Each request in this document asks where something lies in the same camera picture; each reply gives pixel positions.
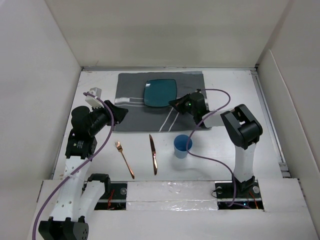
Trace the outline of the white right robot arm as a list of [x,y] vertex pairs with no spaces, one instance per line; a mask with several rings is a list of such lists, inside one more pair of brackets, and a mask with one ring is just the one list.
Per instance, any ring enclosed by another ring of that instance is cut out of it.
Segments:
[[221,108],[210,111],[201,90],[186,94],[168,104],[178,113],[192,115],[196,128],[209,129],[215,125],[212,116],[218,114],[216,120],[223,124],[228,136],[235,146],[235,166],[233,175],[235,182],[231,191],[237,197],[243,197],[254,184],[253,172],[254,152],[263,128],[245,104],[221,111]]

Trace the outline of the copper knife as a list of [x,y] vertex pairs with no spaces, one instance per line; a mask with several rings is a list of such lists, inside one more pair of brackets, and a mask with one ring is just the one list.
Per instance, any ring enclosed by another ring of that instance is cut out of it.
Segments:
[[152,154],[153,173],[156,176],[158,173],[158,163],[157,163],[157,159],[156,159],[156,148],[155,148],[153,137],[150,134],[149,134],[149,141],[150,141],[150,148],[151,148],[151,154]]

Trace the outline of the copper fork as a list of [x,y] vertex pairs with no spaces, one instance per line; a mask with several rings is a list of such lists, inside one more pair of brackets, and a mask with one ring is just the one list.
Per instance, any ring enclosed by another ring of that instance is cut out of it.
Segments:
[[134,174],[133,170],[131,169],[130,165],[128,164],[128,161],[127,161],[127,159],[126,159],[126,157],[125,157],[125,155],[123,153],[123,147],[122,147],[121,143],[119,141],[116,141],[115,142],[115,147],[117,148],[118,152],[122,155],[122,158],[123,158],[123,160],[124,160],[124,162],[125,162],[125,164],[127,166],[127,169],[129,171],[129,173],[130,173],[130,176],[134,180],[135,179],[135,174]]

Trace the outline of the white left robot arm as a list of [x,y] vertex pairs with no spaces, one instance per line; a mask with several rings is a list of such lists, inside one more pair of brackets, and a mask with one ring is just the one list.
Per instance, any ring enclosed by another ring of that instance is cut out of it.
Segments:
[[100,198],[111,194],[108,174],[85,176],[97,149],[96,135],[105,126],[120,124],[128,109],[113,105],[109,100],[94,99],[87,106],[71,112],[71,125],[66,151],[63,179],[45,200],[36,215],[32,239],[40,234],[45,240],[86,240],[89,236],[89,214]]

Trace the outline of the grey striped placemat cloth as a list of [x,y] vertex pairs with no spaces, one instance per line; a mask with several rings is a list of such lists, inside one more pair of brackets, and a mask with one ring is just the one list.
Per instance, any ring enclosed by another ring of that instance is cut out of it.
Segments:
[[114,127],[114,131],[141,133],[193,130],[196,124],[190,114],[181,115],[171,106],[153,107],[144,104],[147,81],[170,79],[176,82],[179,98],[205,88],[201,71],[120,73],[114,105],[128,109],[128,113]]

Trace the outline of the blue plastic cup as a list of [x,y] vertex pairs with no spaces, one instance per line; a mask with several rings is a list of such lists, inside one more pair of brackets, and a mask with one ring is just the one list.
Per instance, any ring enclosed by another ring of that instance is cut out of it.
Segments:
[[188,151],[192,148],[193,141],[188,135],[178,135],[173,141],[174,155],[178,159],[184,159],[187,157]]

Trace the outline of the teal square plate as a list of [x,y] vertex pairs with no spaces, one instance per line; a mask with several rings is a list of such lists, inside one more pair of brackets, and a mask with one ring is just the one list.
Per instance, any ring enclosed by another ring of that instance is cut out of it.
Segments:
[[152,79],[145,83],[143,102],[147,107],[164,108],[177,98],[175,79]]

